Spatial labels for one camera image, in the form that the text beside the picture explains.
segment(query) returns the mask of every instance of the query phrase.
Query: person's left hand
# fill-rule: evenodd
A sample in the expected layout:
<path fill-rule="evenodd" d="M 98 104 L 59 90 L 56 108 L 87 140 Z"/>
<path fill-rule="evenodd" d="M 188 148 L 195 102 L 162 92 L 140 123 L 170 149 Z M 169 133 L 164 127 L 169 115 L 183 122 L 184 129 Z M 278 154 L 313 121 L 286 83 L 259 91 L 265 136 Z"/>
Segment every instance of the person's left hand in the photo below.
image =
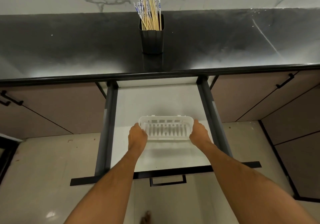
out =
<path fill-rule="evenodd" d="M 134 126 L 131 127 L 128 135 L 128 150 L 133 150 L 138 153 L 140 156 L 146 147 L 148 140 L 147 133 L 141 129 L 138 123 L 135 123 Z"/>

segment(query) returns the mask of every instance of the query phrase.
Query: white plastic basket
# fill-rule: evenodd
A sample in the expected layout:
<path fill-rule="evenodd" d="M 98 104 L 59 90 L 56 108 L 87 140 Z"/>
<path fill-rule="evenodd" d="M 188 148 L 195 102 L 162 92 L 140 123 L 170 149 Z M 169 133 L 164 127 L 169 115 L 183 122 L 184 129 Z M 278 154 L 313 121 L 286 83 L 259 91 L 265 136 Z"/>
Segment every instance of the white plastic basket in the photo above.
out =
<path fill-rule="evenodd" d="M 140 127 L 148 134 L 148 140 L 188 140 L 192 132 L 193 118 L 189 116 L 143 116 Z"/>

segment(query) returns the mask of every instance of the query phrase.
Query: person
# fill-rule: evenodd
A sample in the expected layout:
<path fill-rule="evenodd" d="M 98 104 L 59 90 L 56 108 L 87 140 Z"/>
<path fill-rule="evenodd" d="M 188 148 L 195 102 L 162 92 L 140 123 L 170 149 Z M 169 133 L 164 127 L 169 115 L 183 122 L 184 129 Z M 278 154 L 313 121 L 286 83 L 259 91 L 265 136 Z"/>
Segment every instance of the person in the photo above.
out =
<path fill-rule="evenodd" d="M 136 123 L 129 132 L 128 151 L 82 198 L 65 224 L 122 224 L 136 162 L 148 136 Z M 191 142 L 209 159 L 221 189 L 240 224 L 316 224 L 306 210 L 269 178 L 220 151 L 208 131 L 194 120 Z M 150 223 L 150 213 L 142 219 Z"/>

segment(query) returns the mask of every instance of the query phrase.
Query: brown cabinet door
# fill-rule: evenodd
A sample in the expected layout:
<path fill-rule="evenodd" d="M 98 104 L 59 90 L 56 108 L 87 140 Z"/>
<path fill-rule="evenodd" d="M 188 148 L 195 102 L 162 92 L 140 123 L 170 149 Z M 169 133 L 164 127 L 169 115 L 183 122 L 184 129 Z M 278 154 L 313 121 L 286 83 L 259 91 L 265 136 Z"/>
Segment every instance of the brown cabinet door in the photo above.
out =
<path fill-rule="evenodd" d="M 0 117 L 0 133 L 19 139 L 71 134 L 24 106 L 14 103 L 8 106 L 0 104 Z"/>
<path fill-rule="evenodd" d="M 294 79 L 275 90 L 238 121 L 261 120 L 320 83 L 320 70 L 300 71 Z"/>
<path fill-rule="evenodd" d="M 247 111 L 277 89 L 295 72 L 273 72 L 218 77 L 212 96 L 222 122 L 235 122 Z"/>
<path fill-rule="evenodd" d="M 105 98 L 95 83 L 6 88 L 7 95 L 73 134 L 101 132 Z"/>
<path fill-rule="evenodd" d="M 299 195 L 320 199 L 320 132 L 275 148 Z"/>
<path fill-rule="evenodd" d="M 320 131 L 320 86 L 262 119 L 273 144 Z"/>

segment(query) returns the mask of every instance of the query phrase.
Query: foot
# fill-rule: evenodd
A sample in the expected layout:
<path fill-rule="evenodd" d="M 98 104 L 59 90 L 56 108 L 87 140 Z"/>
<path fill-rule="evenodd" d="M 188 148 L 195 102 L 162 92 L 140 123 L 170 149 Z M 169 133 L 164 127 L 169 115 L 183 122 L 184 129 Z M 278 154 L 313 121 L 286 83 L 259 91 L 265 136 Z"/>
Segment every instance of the foot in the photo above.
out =
<path fill-rule="evenodd" d="M 151 224 L 151 212 L 147 211 L 144 217 L 141 218 L 140 224 Z"/>

